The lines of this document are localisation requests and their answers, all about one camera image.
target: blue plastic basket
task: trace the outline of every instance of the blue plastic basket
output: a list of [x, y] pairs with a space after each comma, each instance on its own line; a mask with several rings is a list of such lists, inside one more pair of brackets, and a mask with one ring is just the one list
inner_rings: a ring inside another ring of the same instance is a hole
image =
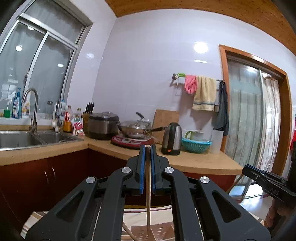
[[194, 152], [194, 153], [204, 152], [212, 144], [212, 142], [199, 142], [199, 141], [190, 140], [184, 137], [182, 137], [181, 143], [182, 143], [182, 146], [184, 146], [187, 151]]

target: dark towel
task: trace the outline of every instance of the dark towel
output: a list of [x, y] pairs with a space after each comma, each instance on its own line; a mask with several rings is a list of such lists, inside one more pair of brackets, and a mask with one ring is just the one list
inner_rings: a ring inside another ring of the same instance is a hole
[[225, 82], [219, 84], [219, 112], [214, 125], [214, 130], [223, 131], [223, 136], [228, 135], [229, 118], [228, 118], [228, 99]]

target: white cup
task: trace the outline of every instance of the white cup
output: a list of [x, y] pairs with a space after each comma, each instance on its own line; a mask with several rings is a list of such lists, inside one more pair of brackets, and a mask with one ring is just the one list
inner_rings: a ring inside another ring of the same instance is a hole
[[188, 131], [185, 134], [185, 138], [188, 138], [187, 136], [190, 134], [190, 137], [188, 139], [194, 140], [194, 141], [204, 141], [204, 131]]

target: kitchen sink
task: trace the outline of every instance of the kitchen sink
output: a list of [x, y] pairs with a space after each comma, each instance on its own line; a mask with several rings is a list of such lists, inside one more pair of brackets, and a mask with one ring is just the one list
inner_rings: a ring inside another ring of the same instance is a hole
[[69, 141], [76, 140], [73, 137], [70, 137], [66, 134], [56, 133], [56, 132], [44, 132], [44, 133], [39, 133], [38, 135], [41, 140], [46, 142], [46, 144], [69, 142]]
[[33, 134], [30, 131], [0, 131], [0, 151], [26, 149], [76, 141], [82, 141], [82, 139], [64, 132], [37, 131], [37, 133]]

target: metal screw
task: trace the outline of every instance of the metal screw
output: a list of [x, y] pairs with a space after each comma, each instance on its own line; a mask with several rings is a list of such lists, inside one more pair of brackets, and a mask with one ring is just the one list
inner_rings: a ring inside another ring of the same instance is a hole
[[122, 171], [123, 173], [129, 173], [129, 172], [131, 172], [131, 168], [129, 168], [129, 167], [124, 167], [124, 168], [121, 169], [121, 171]]
[[88, 177], [87, 179], [86, 179], [86, 182], [87, 183], [94, 183], [95, 182], [95, 177]]
[[200, 181], [202, 183], [209, 183], [210, 182], [210, 179], [208, 177], [206, 177], [206, 176], [203, 176], [203, 177], [200, 178]]
[[166, 173], [173, 173], [174, 172], [174, 169], [172, 167], [166, 167], [165, 168], [165, 172]]

